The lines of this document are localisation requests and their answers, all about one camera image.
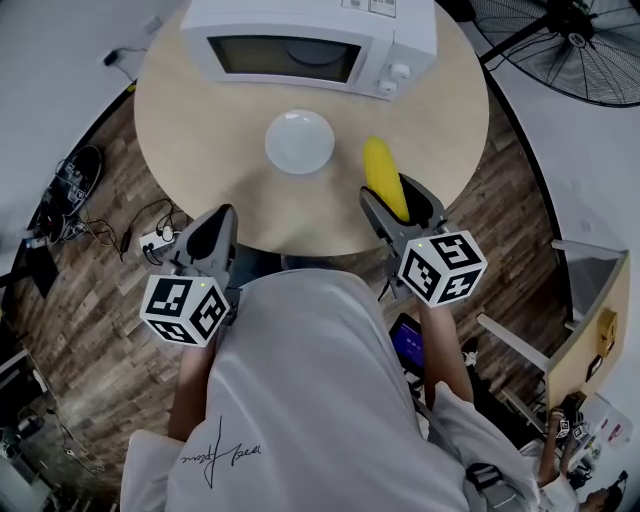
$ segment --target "purple screen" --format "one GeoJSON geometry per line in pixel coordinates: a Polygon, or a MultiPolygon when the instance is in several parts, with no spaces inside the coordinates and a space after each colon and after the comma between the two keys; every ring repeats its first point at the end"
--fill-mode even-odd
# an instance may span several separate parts
{"type": "Polygon", "coordinates": [[[424,367],[422,355],[422,336],[406,324],[402,324],[393,338],[393,347],[396,352],[411,360],[420,368],[424,367]]]}

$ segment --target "wooden floor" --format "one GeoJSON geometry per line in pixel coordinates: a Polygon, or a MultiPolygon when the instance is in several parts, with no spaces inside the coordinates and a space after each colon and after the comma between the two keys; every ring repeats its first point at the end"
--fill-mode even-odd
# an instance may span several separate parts
{"type": "MultiPolygon", "coordinates": [[[[552,353],[567,337],[563,280],[550,247],[552,232],[542,196],[522,147],[493,97],[490,110],[482,161],[450,208],[451,218],[473,233],[489,268],[473,297],[457,303],[454,312],[461,341],[472,335],[481,338],[481,376],[491,379],[494,388],[508,382],[526,397],[537,384],[536,371],[487,336],[475,318],[486,312],[552,353]]],[[[133,97],[92,143],[104,150],[106,163],[88,201],[88,215],[108,221],[120,237],[142,206],[164,197],[140,152],[133,97]]],[[[28,331],[25,344],[59,402],[46,395],[35,407],[44,412],[56,406],[82,445],[63,436],[55,419],[47,416],[43,430],[24,449],[34,463],[46,464],[48,469],[38,468],[46,478],[79,495],[116,497],[131,433],[140,428],[165,432],[180,349],[160,342],[138,318],[153,267],[137,245],[137,237],[153,229],[165,211],[158,205],[140,217],[123,262],[113,248],[85,235],[51,247],[60,275],[46,300],[29,280],[13,289],[8,316],[18,331],[28,331]],[[65,443],[76,454],[86,449],[86,455],[78,456],[80,460],[69,457],[62,449],[65,443]],[[96,472],[98,467],[104,471],[96,472]]],[[[336,261],[378,293],[384,284],[384,257],[384,251],[377,250],[336,261]]],[[[382,305],[389,324],[400,311],[415,313],[412,301],[395,303],[391,294],[382,305]]]]}

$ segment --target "power strip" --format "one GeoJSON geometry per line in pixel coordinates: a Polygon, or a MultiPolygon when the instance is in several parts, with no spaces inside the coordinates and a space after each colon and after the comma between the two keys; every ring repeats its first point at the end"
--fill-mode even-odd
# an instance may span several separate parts
{"type": "Polygon", "coordinates": [[[140,237],[140,249],[144,250],[146,246],[148,249],[155,250],[164,247],[165,245],[172,244],[176,241],[173,234],[173,230],[170,226],[165,226],[162,230],[162,235],[158,235],[155,231],[152,231],[148,235],[140,237]]]}

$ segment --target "plate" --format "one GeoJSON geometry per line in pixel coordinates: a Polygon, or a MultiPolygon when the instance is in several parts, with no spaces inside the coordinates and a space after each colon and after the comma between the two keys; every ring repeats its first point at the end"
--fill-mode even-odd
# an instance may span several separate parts
{"type": "Polygon", "coordinates": [[[289,174],[317,171],[329,161],[334,146],[331,125],[309,110],[291,110],[278,116],[265,137],[269,160],[289,174]]]}

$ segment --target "yellow object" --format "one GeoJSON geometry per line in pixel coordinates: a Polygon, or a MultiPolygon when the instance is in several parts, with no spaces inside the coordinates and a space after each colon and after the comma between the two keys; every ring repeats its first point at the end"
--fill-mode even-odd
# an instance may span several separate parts
{"type": "Polygon", "coordinates": [[[364,144],[364,171],[367,187],[384,201],[398,219],[409,222],[409,208],[393,155],[387,143],[378,137],[369,137],[364,144]]]}
{"type": "Polygon", "coordinates": [[[598,355],[603,359],[609,355],[616,342],[618,314],[606,309],[598,319],[598,355]]]}

